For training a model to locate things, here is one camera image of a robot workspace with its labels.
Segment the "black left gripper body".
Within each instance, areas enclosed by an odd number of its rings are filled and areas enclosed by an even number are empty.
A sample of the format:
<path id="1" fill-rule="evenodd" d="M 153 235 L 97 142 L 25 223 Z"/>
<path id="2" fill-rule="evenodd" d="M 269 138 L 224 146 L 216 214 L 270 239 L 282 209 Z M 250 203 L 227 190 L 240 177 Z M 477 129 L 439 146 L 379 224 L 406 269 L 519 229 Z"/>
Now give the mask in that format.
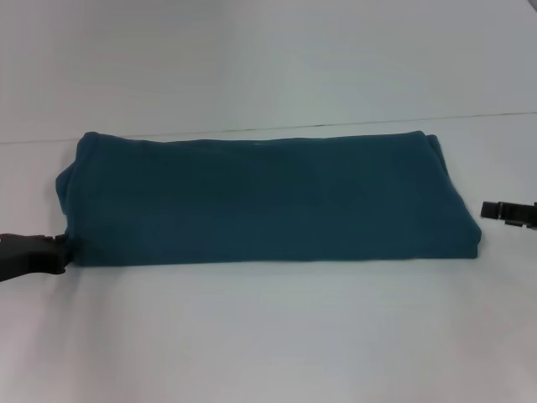
<path id="1" fill-rule="evenodd" d="M 57 274 L 57 249 L 53 238 L 42 235 L 1 235 L 1 281 L 30 274 Z"/>

